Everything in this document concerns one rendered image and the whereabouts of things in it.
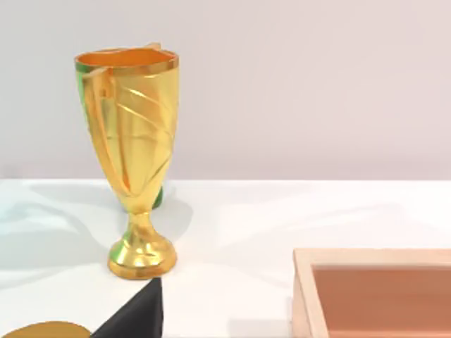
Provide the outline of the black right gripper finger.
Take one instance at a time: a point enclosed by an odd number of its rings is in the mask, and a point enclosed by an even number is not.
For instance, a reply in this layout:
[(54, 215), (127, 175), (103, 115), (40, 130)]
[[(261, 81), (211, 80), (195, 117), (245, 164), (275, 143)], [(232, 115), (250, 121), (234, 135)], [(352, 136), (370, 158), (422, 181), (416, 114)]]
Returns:
[(162, 338), (161, 278), (153, 278), (117, 310), (90, 338)]

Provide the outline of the gold round disc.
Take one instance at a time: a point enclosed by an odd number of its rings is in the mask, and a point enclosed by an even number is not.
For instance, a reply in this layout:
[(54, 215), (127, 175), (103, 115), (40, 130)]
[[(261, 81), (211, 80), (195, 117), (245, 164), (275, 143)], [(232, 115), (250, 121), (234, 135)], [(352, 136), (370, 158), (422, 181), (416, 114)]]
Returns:
[(90, 338), (91, 332), (75, 323), (46, 321), (20, 327), (1, 338)]

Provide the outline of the gold trophy cup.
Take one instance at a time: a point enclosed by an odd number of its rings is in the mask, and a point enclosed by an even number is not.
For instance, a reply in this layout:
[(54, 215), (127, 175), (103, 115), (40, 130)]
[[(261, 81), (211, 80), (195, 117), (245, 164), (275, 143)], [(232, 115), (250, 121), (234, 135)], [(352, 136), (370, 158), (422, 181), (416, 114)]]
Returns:
[(172, 243), (150, 214), (173, 154), (179, 103), (179, 57), (158, 43), (90, 51), (75, 57), (78, 92), (92, 145), (128, 214), (111, 247), (110, 271), (148, 280), (170, 271)]

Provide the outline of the shallow salmon-coloured box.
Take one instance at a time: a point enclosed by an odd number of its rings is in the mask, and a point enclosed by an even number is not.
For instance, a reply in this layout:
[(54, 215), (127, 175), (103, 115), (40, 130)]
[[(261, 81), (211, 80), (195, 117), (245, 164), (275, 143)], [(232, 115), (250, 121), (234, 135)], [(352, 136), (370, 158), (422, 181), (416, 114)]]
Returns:
[(451, 249), (295, 249), (293, 338), (451, 338)]

